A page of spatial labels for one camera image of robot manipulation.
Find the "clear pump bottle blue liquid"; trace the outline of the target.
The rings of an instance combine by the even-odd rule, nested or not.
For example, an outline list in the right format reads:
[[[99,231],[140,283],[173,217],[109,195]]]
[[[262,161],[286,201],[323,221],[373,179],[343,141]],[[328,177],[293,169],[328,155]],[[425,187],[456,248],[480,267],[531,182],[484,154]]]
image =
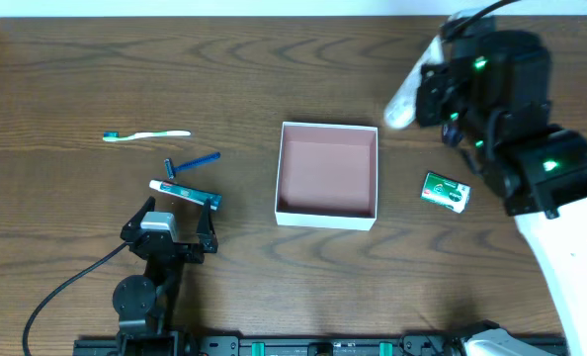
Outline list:
[[[443,124],[441,133],[442,143],[449,147],[457,147],[463,140],[463,133],[457,122]]]

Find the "white pink-lined cardboard box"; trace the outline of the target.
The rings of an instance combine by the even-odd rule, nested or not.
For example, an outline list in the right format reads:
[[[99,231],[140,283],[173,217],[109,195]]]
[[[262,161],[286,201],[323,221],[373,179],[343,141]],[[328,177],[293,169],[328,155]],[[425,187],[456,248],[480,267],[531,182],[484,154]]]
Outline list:
[[[370,230],[377,221],[378,129],[284,122],[278,225]]]

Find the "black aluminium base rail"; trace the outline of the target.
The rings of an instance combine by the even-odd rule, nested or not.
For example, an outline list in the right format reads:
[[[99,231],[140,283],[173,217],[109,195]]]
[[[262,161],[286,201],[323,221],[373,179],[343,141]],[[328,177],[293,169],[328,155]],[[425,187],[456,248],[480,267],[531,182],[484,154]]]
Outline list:
[[[399,338],[239,338],[209,336],[195,346],[183,346],[175,340],[148,340],[139,344],[128,341],[119,349],[113,339],[81,339],[73,345],[74,356],[119,355],[198,355],[198,356],[352,356],[352,355],[461,355],[440,335],[405,335]]]

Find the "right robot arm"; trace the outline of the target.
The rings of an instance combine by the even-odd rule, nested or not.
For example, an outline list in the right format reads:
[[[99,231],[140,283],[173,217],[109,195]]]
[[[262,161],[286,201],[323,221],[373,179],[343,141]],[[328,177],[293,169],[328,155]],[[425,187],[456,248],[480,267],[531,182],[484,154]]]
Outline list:
[[[450,57],[421,70],[417,123],[471,144],[466,164],[534,252],[570,353],[587,355],[587,140],[549,119],[550,53],[524,31],[443,43]]]

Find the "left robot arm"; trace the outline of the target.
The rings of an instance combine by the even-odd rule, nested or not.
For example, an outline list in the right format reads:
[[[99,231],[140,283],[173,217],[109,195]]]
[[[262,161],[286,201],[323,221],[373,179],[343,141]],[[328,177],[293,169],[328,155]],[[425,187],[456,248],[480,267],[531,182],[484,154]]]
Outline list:
[[[193,243],[179,242],[174,215],[155,210],[150,197],[124,225],[121,239],[129,251],[146,262],[140,275],[116,286],[113,306],[119,315],[119,355],[198,355],[199,345],[188,331],[174,329],[171,319],[183,278],[184,266],[202,264],[216,253],[218,242],[211,221],[212,201],[202,206]]]

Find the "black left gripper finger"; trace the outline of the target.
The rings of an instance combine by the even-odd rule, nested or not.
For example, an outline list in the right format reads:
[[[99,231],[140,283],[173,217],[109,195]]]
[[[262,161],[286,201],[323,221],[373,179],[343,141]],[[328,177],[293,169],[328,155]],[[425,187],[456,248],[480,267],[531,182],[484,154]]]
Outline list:
[[[196,234],[203,250],[218,250],[218,240],[211,220],[210,199],[204,202]]]
[[[142,207],[133,215],[133,217],[127,221],[123,226],[122,232],[134,231],[140,229],[141,222],[148,212],[153,212],[155,209],[155,199],[149,197]]]

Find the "white green toothbrush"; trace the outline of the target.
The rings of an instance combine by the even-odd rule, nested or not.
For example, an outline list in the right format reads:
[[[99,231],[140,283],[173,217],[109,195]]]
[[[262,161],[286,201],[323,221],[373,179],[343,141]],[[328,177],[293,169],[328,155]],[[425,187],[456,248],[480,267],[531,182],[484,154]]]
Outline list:
[[[119,142],[130,141],[152,137],[167,137],[167,136],[191,136],[190,131],[165,131],[165,132],[140,132],[131,135],[120,135],[118,132],[104,132],[102,140],[104,142]]]

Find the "blue disposable razor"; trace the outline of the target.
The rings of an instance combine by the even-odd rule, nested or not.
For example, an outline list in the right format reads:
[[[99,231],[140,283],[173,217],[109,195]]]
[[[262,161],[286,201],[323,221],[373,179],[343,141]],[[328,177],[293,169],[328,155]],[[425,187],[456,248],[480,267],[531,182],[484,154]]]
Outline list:
[[[193,159],[180,165],[175,165],[171,158],[164,160],[164,167],[169,179],[175,179],[177,174],[182,171],[190,170],[201,165],[212,163],[220,159],[221,154],[219,152],[211,153],[200,158]]]

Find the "teal white toothpaste tube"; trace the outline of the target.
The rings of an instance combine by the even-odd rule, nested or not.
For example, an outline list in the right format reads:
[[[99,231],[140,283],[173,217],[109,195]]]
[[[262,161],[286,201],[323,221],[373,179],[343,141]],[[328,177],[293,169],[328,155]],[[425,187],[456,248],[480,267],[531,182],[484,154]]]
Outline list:
[[[222,199],[219,194],[196,190],[168,181],[151,180],[149,182],[149,187],[160,193],[181,198],[202,206],[206,202],[210,202],[210,208],[215,211],[218,209]]]

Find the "white cosmetic tube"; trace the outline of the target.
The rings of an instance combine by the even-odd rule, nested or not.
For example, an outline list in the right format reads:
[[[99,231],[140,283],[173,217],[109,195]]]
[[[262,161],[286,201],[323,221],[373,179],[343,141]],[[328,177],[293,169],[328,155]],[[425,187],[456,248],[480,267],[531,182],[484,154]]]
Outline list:
[[[442,41],[439,36],[435,36],[386,105],[383,118],[388,127],[402,130],[415,120],[417,90],[421,85],[421,67],[424,64],[441,64],[444,60]]]

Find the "green white soap box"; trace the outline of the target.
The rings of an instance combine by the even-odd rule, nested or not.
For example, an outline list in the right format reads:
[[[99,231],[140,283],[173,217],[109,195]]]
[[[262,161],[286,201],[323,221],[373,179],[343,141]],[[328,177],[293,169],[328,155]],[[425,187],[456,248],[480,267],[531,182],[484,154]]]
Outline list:
[[[471,188],[468,185],[429,171],[425,176],[420,198],[460,214],[469,202],[470,193]]]

